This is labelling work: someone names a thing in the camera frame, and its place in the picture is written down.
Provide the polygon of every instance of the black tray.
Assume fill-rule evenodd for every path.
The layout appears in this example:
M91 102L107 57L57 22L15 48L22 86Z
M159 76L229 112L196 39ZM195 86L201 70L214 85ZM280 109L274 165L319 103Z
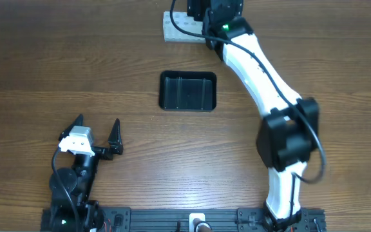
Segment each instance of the black tray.
M216 108L217 76L212 72L164 71L160 107L171 111L212 111Z

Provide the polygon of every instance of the wooden tabletop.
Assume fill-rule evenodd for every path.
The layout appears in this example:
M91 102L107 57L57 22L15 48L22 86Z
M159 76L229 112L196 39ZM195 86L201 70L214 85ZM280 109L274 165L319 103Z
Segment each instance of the wooden tabletop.
M57 138L80 113L98 145L121 120L124 154L100 162L91 194L101 205L262 206L256 105L204 44L164 42L170 4L0 0L1 230L39 230ZM371 1L247 0L243 16L279 74L321 108L327 175L302 184L302 206L325 209L330 231L371 231ZM215 72L216 109L161 110L164 70ZM313 153L305 176L318 167Z

